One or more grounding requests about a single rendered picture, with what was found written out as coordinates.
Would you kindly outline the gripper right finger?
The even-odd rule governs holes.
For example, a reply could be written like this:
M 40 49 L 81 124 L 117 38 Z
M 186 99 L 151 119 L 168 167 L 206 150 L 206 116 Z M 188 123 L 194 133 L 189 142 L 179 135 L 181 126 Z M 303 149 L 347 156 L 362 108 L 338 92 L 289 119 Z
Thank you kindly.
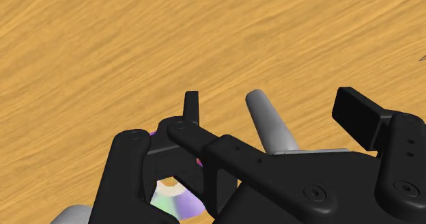
M 337 90 L 332 117 L 366 151 L 378 153 L 378 205 L 397 219 L 426 224 L 426 123 L 384 109 L 352 87 Z

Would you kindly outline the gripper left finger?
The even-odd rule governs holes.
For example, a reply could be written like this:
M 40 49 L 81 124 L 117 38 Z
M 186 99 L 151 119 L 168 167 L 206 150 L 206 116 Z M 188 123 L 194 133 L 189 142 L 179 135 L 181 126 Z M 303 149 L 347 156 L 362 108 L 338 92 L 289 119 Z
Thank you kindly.
M 302 224 L 328 224 L 328 189 L 277 163 L 277 156 L 265 150 L 202 129 L 196 91 L 186 92 L 183 114 L 162 120 L 156 132 L 201 163 L 174 178 L 202 201 L 217 224 L 249 221 L 246 207 L 255 203 L 256 195 L 266 216 L 277 208 Z M 144 130 L 114 137 L 89 224 L 179 224 L 150 203 L 156 188 L 156 173 L 147 157 L 151 147 L 151 135 Z

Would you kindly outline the iridescent shiny disc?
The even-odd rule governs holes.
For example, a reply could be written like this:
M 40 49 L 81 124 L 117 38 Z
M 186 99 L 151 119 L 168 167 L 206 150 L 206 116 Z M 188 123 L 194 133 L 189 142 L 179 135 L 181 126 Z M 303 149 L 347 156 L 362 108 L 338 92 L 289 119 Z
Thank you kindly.
M 174 175 L 201 167 L 198 159 L 172 144 L 159 132 L 151 134 L 152 147 L 147 157 L 156 173 L 156 188 L 150 203 L 183 221 L 205 212 L 205 206 Z

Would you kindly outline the grey rounded object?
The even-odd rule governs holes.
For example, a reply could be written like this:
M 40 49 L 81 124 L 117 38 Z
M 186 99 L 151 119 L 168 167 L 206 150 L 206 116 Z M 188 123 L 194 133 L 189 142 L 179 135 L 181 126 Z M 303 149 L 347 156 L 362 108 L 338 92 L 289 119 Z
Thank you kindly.
M 88 224 L 92 207 L 87 205 L 68 206 L 50 224 Z

